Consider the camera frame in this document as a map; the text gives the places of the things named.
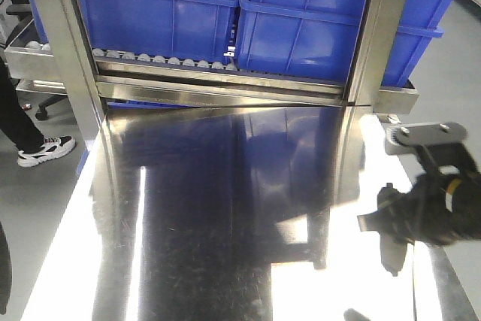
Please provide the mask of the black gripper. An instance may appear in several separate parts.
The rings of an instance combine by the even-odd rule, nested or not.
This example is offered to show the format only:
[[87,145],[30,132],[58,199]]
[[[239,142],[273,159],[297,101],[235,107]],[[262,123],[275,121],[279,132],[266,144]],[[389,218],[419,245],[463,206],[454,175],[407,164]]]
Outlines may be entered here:
[[422,241],[446,246],[480,239],[480,171],[464,145],[459,123],[390,126],[389,155],[413,155],[422,167],[403,194],[387,183],[377,194],[377,209],[358,215],[362,232],[378,232],[394,242]]

